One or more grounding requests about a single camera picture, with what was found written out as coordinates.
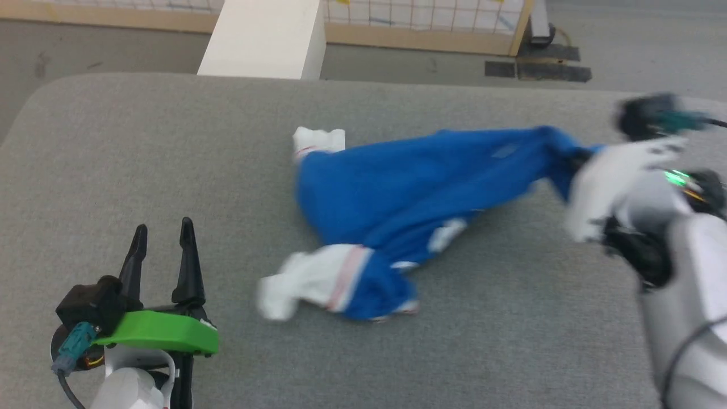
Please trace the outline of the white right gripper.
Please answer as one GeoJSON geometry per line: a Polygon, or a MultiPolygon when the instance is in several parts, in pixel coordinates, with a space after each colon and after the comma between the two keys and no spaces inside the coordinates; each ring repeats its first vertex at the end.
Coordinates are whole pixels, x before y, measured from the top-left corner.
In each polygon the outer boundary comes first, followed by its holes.
{"type": "Polygon", "coordinates": [[[705,213],[725,218],[725,185],[713,170],[674,170],[685,137],[579,151],[565,229],[577,243],[602,244],[623,257],[644,287],[672,278],[667,229],[676,219],[705,213]]]}

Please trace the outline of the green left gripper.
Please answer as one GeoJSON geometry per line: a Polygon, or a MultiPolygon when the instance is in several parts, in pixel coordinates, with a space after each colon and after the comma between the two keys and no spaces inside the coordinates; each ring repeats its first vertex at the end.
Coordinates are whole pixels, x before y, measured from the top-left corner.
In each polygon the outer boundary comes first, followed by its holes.
{"type": "Polygon", "coordinates": [[[147,243],[147,226],[140,224],[119,273],[126,310],[135,312],[125,314],[114,334],[94,341],[104,347],[106,371],[94,397],[95,408],[193,408],[194,360],[220,351],[218,329],[202,308],[207,298],[191,218],[182,218],[182,256],[172,291],[172,303],[199,307],[190,314],[140,311],[147,243]]]}

